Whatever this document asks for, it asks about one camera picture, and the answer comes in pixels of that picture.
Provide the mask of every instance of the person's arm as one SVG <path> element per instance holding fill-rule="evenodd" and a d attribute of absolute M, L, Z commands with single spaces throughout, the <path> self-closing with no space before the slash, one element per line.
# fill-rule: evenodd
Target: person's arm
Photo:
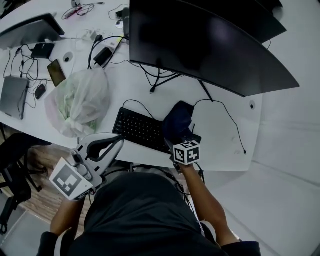
<path fill-rule="evenodd" d="M 194 166 L 179 165 L 188 185 L 196 214 L 200 221 L 209 222 L 216 234 L 216 242 L 222 247 L 239 240 L 231 232 L 227 218 L 221 204 L 213 197 L 201 180 Z"/>
<path fill-rule="evenodd" d="M 50 232 L 60 236 L 72 228 L 74 235 L 76 235 L 84 203 L 85 199 L 69 201 L 65 198 L 51 222 Z"/>
<path fill-rule="evenodd" d="M 75 239 L 84 203 L 85 199 L 73 202 L 65 198 L 62 201 L 58 212 L 51 222 L 50 232 L 45 232 L 41 236 L 37 256 L 53 256 L 58 237 L 67 230 L 69 231 L 63 238 L 67 235 L 67 241 Z"/>

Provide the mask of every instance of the person's left arm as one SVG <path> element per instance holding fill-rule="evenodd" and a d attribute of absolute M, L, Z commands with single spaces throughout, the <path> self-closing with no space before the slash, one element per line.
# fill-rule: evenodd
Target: person's left arm
<path fill-rule="evenodd" d="M 65 198 L 62 201 L 58 212 L 51 222 L 50 232 L 45 232 L 41 236 L 37 256 L 53 256 L 58 237 L 67 230 L 70 230 L 68 236 L 72 236 L 75 239 L 84 203 L 85 199 L 69 201 Z"/>

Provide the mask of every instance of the black keyboard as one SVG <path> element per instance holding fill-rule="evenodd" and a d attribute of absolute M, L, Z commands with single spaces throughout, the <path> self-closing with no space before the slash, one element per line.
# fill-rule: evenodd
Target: black keyboard
<path fill-rule="evenodd" d="M 113 133 L 122 135 L 127 141 L 170 154 L 165 144 L 162 123 L 122 107 L 116 118 Z"/>

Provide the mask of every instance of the monitor stand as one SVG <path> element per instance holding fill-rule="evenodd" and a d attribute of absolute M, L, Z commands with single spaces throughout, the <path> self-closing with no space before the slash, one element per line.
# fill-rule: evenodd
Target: monitor stand
<path fill-rule="evenodd" d="M 178 77 L 180 77 L 180 76 L 181 76 L 180 74 L 177 74 L 177 75 L 175 75 L 175 76 L 173 76 L 173 77 L 170 77 L 169 79 L 167 79 L 167 80 L 165 80 L 165 81 L 163 81 L 163 82 L 161 82 L 161 83 L 158 83 L 158 84 L 154 85 L 154 86 L 152 87 L 152 89 L 151 89 L 150 92 L 153 92 L 153 91 L 156 89 L 156 87 L 161 86 L 161 85 L 163 85 L 163 84 L 165 84 L 165 83 L 167 83 L 167 82 L 169 82 L 169 81 L 171 81 L 171 80 L 173 80 L 173 79 L 175 79 L 175 78 L 178 78 Z M 202 82 L 201 80 L 198 80 L 198 81 L 199 81 L 201 87 L 204 89 L 206 95 L 208 95 L 210 101 L 211 101 L 211 102 L 214 102 L 214 100 L 212 99 L 212 97 L 211 97 L 209 91 L 207 90 L 204 82 Z"/>

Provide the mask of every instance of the white plastic bag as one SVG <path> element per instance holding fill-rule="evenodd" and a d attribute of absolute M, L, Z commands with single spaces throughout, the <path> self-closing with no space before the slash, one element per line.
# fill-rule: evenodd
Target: white plastic bag
<path fill-rule="evenodd" d="M 102 68 L 72 74 L 45 99 L 45 112 L 55 129 L 66 137 L 96 132 L 109 107 L 109 85 Z"/>

